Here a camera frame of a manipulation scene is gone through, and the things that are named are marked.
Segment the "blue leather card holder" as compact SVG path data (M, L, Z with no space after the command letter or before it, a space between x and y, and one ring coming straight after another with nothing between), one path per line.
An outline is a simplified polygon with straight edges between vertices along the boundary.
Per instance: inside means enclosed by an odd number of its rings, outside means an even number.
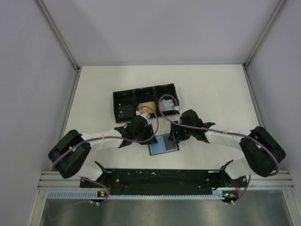
M150 156L170 153L169 151L166 150L166 145L165 145L166 141L169 140L169 134L155 136L155 139L157 140L156 143L148 145Z

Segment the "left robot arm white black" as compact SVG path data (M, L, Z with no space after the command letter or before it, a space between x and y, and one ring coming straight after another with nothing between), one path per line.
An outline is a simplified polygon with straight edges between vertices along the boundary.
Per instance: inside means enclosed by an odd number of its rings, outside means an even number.
M103 186L107 176L97 154L104 149L122 148L139 143L156 142L155 132L148 123L149 113L142 113L124 126L102 133L81 134L70 130L48 153L52 169L67 179L73 176L88 178L95 186Z

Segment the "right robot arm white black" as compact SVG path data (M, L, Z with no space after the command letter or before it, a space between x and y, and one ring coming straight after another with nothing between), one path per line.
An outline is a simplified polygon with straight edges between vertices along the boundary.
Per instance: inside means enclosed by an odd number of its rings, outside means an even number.
M203 122L193 110L181 112L179 119L171 122L169 140L178 143L190 137L243 153L241 159L231 160L221 167L219 179L224 186L231 186L242 176L273 176L279 172L279 164L286 157L284 149L264 127L247 130L219 127L213 122Z

